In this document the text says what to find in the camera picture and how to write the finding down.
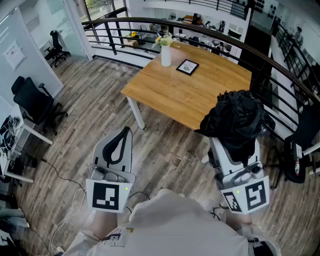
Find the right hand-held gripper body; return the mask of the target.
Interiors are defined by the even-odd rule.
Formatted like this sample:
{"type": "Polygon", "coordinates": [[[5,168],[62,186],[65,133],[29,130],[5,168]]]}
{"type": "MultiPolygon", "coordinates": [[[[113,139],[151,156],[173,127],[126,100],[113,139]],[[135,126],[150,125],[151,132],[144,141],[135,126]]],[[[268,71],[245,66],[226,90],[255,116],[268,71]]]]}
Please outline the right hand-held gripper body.
{"type": "Polygon", "coordinates": [[[232,213],[253,213],[270,202],[269,177],[260,161],[226,176],[216,174],[215,180],[232,213]]]}

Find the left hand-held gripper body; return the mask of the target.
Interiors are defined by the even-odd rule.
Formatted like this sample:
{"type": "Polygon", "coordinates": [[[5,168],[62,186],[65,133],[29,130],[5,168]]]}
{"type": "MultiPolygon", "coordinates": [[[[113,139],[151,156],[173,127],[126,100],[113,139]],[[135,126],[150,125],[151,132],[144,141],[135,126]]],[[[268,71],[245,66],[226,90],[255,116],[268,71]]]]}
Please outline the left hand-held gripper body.
{"type": "Polygon", "coordinates": [[[122,213],[136,180],[132,173],[97,165],[89,167],[86,179],[87,205],[91,210],[122,213]]]}

